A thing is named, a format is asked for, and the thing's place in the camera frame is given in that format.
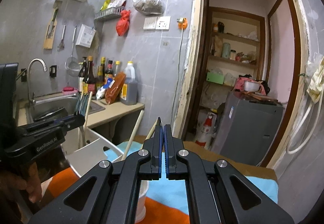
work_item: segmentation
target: faucet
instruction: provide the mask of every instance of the faucet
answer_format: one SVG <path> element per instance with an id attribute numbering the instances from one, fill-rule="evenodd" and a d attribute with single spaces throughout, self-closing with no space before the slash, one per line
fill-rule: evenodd
<path id="1" fill-rule="evenodd" d="M 45 62 L 40 59 L 40 58 L 34 58 L 30 63 L 29 63 L 29 66 L 27 68 L 27 96 L 28 96 L 28 105 L 30 106 L 30 103 L 34 104 L 35 100 L 34 100 L 34 93 L 33 93 L 33 96 L 32 98 L 30 98 L 30 94 L 29 94 L 29 91 L 30 91 L 30 88 L 29 88 L 29 83 L 30 83 L 30 69 L 31 69 L 31 66 L 33 65 L 34 62 L 40 62 L 42 65 L 43 65 L 43 68 L 44 68 L 44 72 L 47 71 L 47 67 L 46 67 L 46 64 Z"/>

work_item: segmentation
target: strainer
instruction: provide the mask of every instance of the strainer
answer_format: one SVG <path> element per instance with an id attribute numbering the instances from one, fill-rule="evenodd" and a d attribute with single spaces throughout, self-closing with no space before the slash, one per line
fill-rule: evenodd
<path id="1" fill-rule="evenodd" d="M 77 77 L 82 66 L 78 63 L 77 59 L 73 56 L 73 50 L 75 47 L 75 36 L 77 32 L 77 25 L 74 29 L 73 38 L 72 38 L 72 52 L 71 56 L 65 62 L 65 69 L 68 71 L 68 74 L 71 77 Z"/>

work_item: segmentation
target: orange plug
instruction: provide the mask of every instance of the orange plug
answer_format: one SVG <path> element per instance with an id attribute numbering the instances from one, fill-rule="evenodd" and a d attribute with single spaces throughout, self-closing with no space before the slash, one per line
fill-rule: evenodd
<path id="1" fill-rule="evenodd" d="M 178 23 L 178 27 L 179 27 L 179 29 L 185 30 L 188 27 L 187 18 L 184 18 L 184 22 L 183 23 Z"/>

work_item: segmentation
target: pink wall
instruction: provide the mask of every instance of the pink wall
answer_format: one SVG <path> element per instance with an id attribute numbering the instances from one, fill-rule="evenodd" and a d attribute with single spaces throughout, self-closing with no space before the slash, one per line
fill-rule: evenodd
<path id="1" fill-rule="evenodd" d="M 287 0 L 270 18 L 272 54 L 268 96 L 287 102 L 294 70 L 294 31 Z"/>

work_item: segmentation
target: white cup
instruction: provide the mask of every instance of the white cup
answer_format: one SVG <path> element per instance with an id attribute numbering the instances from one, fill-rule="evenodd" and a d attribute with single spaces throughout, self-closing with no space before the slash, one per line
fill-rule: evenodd
<path id="1" fill-rule="evenodd" d="M 145 198 L 146 198 L 147 191 L 148 191 L 148 181 L 142 180 L 140 194 L 137 202 L 135 223 L 138 223 L 145 218 L 146 215 Z"/>

